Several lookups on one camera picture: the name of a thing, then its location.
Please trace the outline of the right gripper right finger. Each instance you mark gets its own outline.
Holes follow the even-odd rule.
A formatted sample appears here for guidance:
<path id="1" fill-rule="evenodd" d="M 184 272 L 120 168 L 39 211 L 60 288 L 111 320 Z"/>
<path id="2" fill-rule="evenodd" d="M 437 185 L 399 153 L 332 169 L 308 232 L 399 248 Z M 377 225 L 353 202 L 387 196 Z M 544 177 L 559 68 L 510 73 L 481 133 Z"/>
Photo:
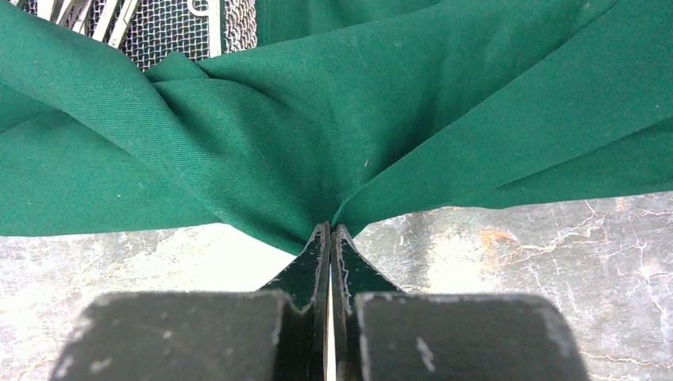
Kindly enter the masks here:
<path id="1" fill-rule="evenodd" d="M 361 380 L 360 329 L 355 297 L 367 292 L 399 292 L 356 249 L 347 228 L 339 224 L 331 236 L 331 280 L 336 378 Z"/>

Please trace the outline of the green surgical drape cloth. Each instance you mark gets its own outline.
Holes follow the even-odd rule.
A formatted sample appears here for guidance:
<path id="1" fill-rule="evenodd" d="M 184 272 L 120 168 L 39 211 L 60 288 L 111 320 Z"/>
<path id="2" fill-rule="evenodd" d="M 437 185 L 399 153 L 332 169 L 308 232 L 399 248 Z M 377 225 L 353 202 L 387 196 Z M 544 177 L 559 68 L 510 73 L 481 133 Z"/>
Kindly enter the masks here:
<path id="1" fill-rule="evenodd" d="M 1 233 L 224 222 L 299 252 L 441 206 L 672 188 L 669 1 L 261 1 L 140 71 L 1 6 Z"/>

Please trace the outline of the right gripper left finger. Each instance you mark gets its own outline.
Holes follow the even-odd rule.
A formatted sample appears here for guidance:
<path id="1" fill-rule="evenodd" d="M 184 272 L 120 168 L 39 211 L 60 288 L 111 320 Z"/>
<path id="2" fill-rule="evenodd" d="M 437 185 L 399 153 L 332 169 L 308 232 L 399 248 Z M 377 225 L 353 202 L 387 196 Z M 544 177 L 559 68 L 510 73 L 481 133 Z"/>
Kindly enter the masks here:
<path id="1" fill-rule="evenodd" d="M 274 380 L 325 380 L 327 369 L 329 223 L 313 230 L 302 252 L 263 291 L 287 298 L 279 326 Z"/>

